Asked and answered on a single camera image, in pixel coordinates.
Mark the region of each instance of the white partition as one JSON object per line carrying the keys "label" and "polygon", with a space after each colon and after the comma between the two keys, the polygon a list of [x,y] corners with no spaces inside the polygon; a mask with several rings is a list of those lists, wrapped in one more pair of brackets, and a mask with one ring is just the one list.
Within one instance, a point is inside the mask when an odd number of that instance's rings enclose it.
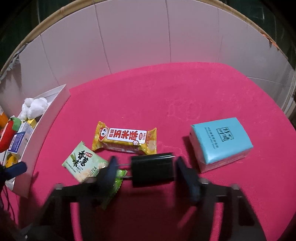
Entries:
{"label": "white partition", "polygon": [[18,114],[25,97],[127,69],[220,62],[250,77],[282,107],[295,71],[243,20],[196,0],[107,0],[56,22],[20,55],[0,84],[0,105]]}

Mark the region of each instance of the blue and white box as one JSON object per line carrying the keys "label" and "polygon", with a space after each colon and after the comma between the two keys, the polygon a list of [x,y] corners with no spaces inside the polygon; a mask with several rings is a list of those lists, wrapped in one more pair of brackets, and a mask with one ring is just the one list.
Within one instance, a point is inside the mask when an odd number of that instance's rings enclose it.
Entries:
{"label": "blue and white box", "polygon": [[242,159],[253,148],[237,118],[191,125],[189,138],[201,172]]}

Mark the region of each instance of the yellow snack package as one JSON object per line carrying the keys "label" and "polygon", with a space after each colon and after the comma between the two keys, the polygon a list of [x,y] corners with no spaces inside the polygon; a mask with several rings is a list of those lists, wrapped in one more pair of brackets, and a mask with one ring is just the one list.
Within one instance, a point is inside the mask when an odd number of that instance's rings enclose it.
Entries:
{"label": "yellow snack package", "polygon": [[135,154],[156,154],[156,128],[151,131],[109,128],[99,121],[91,149],[95,151],[99,148]]}

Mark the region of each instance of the green snack package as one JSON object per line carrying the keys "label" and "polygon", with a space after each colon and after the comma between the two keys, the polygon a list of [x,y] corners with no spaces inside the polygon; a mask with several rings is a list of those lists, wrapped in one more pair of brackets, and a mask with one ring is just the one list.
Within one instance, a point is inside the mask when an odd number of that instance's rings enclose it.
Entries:
{"label": "green snack package", "polygon": [[[83,141],[74,149],[71,155],[62,164],[80,183],[84,182],[89,177],[95,177],[100,169],[108,165],[108,161],[104,160],[92,150],[88,149]],[[127,173],[126,170],[117,170],[117,178],[115,179],[114,187],[110,191],[109,197],[106,198],[101,207],[106,209],[108,203],[119,190],[122,178]]]}

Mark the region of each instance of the pink tablecloth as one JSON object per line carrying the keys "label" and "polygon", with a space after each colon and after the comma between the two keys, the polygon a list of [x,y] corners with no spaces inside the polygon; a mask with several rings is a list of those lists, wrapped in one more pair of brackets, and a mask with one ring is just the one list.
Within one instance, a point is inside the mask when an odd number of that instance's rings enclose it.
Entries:
{"label": "pink tablecloth", "polygon": [[[157,127],[158,153],[195,162],[188,140],[191,124],[237,117],[254,148],[235,163],[201,176],[222,185],[238,183],[268,241],[277,240],[296,211],[296,132],[274,101],[235,69],[215,63],[162,64],[128,70],[70,90],[71,97],[53,123],[35,168],[28,200],[19,200],[21,226],[28,224],[54,184],[77,184],[61,166],[83,140],[91,147],[98,121],[110,127],[150,130]],[[105,159],[129,154],[102,151]],[[77,206],[73,226],[81,239]],[[98,212],[107,240],[186,240],[194,208],[175,200],[174,182],[132,188],[124,181],[105,213]],[[212,240],[217,240],[221,206]]]}

